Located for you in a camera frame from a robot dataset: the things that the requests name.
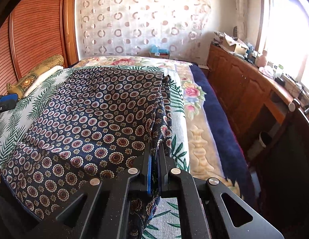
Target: floral bedspread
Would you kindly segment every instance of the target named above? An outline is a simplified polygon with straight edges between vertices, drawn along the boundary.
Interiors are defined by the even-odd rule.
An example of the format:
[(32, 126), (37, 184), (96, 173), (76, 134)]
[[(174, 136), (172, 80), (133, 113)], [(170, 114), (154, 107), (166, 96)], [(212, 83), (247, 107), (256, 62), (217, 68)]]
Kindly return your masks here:
[[(200, 179), (217, 177), (240, 196), (238, 184), (236, 182), (233, 184), (230, 179), (224, 178), (219, 154), (203, 110), (205, 92), (194, 82), (189, 67), (191, 63), (144, 57), (111, 56), (85, 58), (74, 67), (96, 65), (130, 69), (149, 67), (153, 71), (158, 71), (160, 68), (165, 75), (170, 75), (172, 80), (176, 80), (170, 86), (173, 132), (171, 157), (176, 160), (178, 167), (190, 171), (194, 177)], [(186, 165), (188, 158), (190, 158), (190, 168)], [(157, 212), (144, 230), (142, 238), (181, 238), (176, 198), (161, 199)]]
[(176, 111), (184, 113), (185, 116), (189, 144), (190, 173), (200, 179), (217, 177), (240, 196), (238, 184), (233, 184), (230, 180), (224, 178), (219, 154), (202, 107), (205, 100), (205, 92), (194, 82), (189, 67), (191, 63), (145, 57), (110, 56), (85, 58), (76, 64), (75, 67), (94, 65), (119, 67), (148, 66), (164, 68), (165, 71), (175, 71), (181, 79), (181, 87), (176, 88), (183, 90), (183, 100), (180, 101), (179, 98), (174, 98), (171, 95), (171, 106), (176, 107)]
[[(168, 146), (171, 146), (172, 157), (175, 159), (178, 167), (189, 171), (189, 149), (186, 121), (184, 117), (184, 106), (182, 103), (183, 91), (180, 88), (181, 81), (179, 75), (174, 69), (164, 69), (152, 66), (130, 66), (125, 64), (124, 66), (119, 65), (118, 67), (162, 71), (165, 76), (169, 75), (171, 77), (171, 94), (174, 96), (174, 100), (176, 101), (173, 105), (171, 105), (171, 122), (172, 129), (174, 129), (175, 132), (172, 132), (172, 139), (167, 142), (170, 143)], [(2, 167), (2, 164), (10, 158), (12, 150), (20, 142), (23, 134), (44, 110), (56, 90), (63, 85), (65, 80), (73, 73), (73, 71), (74, 68), (68, 68), (56, 72), (53, 76), (46, 79), (27, 98), (19, 101), (14, 110), (4, 112), (0, 115), (0, 167)], [(165, 205), (168, 206), (168, 208), (171, 208), (171, 206), (177, 206), (176, 198), (169, 199), (168, 203), (171, 204), (171, 206), (168, 203), (164, 204), (165, 199), (162, 199), (161, 201), (161, 206)], [(163, 214), (167, 213), (170, 213), (170, 209), (168, 211), (164, 211)], [(158, 220), (158, 218), (163, 214), (160, 213), (160, 215), (156, 215), (155, 219)], [(170, 225), (168, 226), (171, 228), (170, 233), (173, 234), (174, 237), (179, 236), (179, 220), (175, 216), (171, 217), (175, 220), (169, 220)], [(144, 234), (151, 236), (153, 231), (157, 232), (157, 227), (148, 225), (148, 227), (144, 230)]]

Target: bed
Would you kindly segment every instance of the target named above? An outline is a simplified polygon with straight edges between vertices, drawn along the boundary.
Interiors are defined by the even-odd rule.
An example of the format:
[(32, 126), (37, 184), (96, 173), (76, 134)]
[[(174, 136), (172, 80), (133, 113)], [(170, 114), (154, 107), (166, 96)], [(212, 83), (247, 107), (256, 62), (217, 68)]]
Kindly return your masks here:
[[(73, 68), (58, 71), (21, 100), (15, 110), (0, 115), (1, 169), (25, 130), (74, 69), (93, 66), (162, 71), (164, 75), (171, 76), (170, 146), (177, 166), (197, 178), (217, 177), (250, 206), (254, 205), (254, 188), (247, 164), (213, 89), (197, 65), (174, 60), (95, 57), (81, 60)], [(161, 199), (143, 232), (143, 238), (180, 237), (180, 233), (176, 199)]]

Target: box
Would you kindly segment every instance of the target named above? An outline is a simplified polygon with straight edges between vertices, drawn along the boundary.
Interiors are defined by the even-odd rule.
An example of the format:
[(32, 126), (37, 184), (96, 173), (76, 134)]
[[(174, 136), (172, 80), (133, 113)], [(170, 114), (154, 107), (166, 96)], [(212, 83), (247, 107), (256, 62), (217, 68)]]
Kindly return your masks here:
[(150, 53), (150, 52), (149, 52), (149, 57), (152, 57), (152, 58), (169, 59), (170, 54), (163, 54), (163, 53)]
[(225, 39), (222, 41), (222, 46), (224, 46), (227, 50), (237, 53), (239, 55), (244, 56), (246, 51), (248, 50), (248, 46), (244, 44), (239, 38), (237, 41), (232, 39), (229, 35), (225, 34)]
[(215, 36), (214, 39), (218, 42), (220, 42), (220, 44), (222, 44), (222, 42), (224, 41), (224, 33), (223, 32), (219, 32), (219, 31), (215, 31), (214, 32)]

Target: blue blanket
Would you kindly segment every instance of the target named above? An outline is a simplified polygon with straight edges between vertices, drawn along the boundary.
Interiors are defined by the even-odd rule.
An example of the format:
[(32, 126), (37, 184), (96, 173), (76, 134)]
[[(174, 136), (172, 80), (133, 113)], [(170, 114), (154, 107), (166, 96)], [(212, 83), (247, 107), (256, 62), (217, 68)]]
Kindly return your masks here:
[(218, 149), (225, 178), (229, 178), (233, 183), (238, 182), (244, 201), (253, 207), (255, 204), (254, 186), (242, 149), (204, 73), (194, 64), (190, 66), (190, 69), (195, 83), (206, 92), (203, 108)]

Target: window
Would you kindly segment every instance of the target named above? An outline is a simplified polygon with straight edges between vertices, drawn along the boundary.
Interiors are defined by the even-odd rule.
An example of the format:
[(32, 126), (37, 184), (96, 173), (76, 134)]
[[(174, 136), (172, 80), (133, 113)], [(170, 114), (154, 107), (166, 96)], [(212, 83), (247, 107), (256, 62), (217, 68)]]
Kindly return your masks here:
[(309, 90), (309, 26), (303, 11), (289, 0), (269, 0), (267, 59)]

